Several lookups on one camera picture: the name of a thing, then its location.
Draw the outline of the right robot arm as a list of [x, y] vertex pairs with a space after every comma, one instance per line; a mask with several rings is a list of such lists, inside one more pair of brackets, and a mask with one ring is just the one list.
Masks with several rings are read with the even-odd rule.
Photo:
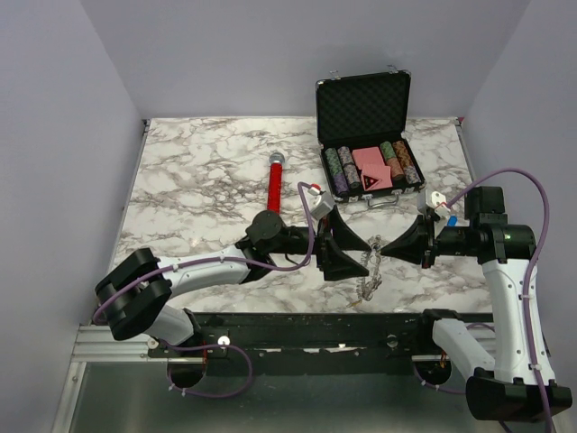
[[466, 381], [472, 416], [499, 422], [545, 421], [572, 406], [549, 363], [536, 303], [536, 270], [529, 264], [536, 239], [512, 225], [500, 187], [476, 187], [464, 197], [467, 226], [449, 226], [441, 194], [421, 192], [419, 214], [383, 256], [427, 269], [438, 256], [476, 258], [490, 291], [495, 350], [489, 353], [452, 310], [427, 309], [415, 331], [417, 347], [441, 349]]

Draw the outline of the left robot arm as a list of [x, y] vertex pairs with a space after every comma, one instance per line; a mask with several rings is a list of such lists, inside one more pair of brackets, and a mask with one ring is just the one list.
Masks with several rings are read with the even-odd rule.
[[246, 235], [215, 253], [189, 258], [160, 258], [140, 248], [111, 270], [95, 288], [103, 318], [117, 341], [147, 335], [169, 343], [178, 355], [198, 350], [200, 335], [190, 313], [169, 306], [172, 297], [213, 286], [246, 284], [277, 271], [275, 254], [316, 259], [325, 281], [368, 275], [366, 267], [349, 256], [370, 246], [331, 210], [318, 224], [288, 226], [279, 214], [258, 213]]

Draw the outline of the round metal keyring disc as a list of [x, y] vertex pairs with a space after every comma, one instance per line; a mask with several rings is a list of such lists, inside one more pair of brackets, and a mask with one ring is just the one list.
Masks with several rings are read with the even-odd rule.
[[368, 240], [368, 244], [371, 249], [369, 252], [362, 253], [360, 263], [369, 271], [369, 275], [357, 279], [356, 293], [358, 303], [370, 301], [374, 292], [382, 284], [382, 276], [380, 274], [382, 255], [380, 254], [380, 249], [384, 246], [383, 239], [380, 235], [374, 235]]

